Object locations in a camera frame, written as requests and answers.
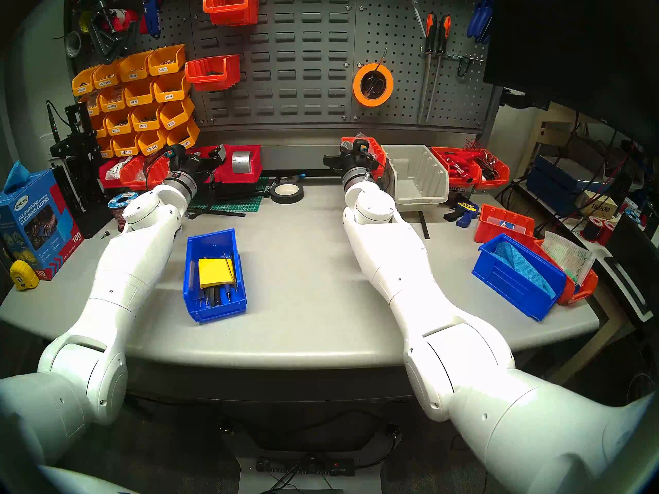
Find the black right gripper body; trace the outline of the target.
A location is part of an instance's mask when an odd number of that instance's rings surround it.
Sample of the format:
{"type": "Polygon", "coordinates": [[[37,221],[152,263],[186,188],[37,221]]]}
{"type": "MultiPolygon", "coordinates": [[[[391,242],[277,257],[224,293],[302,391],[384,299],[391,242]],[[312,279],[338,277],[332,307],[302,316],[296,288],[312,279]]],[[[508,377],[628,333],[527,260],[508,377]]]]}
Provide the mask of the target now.
{"type": "Polygon", "coordinates": [[[384,170],[385,165],[378,161],[374,154],[348,154],[343,155],[343,170],[363,168],[368,172],[384,170]]]}

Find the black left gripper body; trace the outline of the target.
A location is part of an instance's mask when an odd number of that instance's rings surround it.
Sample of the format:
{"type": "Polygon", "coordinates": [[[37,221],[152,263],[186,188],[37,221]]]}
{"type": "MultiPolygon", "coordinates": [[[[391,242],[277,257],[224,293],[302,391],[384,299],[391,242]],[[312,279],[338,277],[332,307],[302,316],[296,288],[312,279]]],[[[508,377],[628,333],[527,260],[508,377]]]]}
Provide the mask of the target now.
{"type": "Polygon", "coordinates": [[[212,173],[217,169],[215,158],[200,156],[183,156],[177,161],[177,167],[173,170],[173,178],[184,180],[188,185],[195,183],[200,186],[207,182],[212,173]]]}

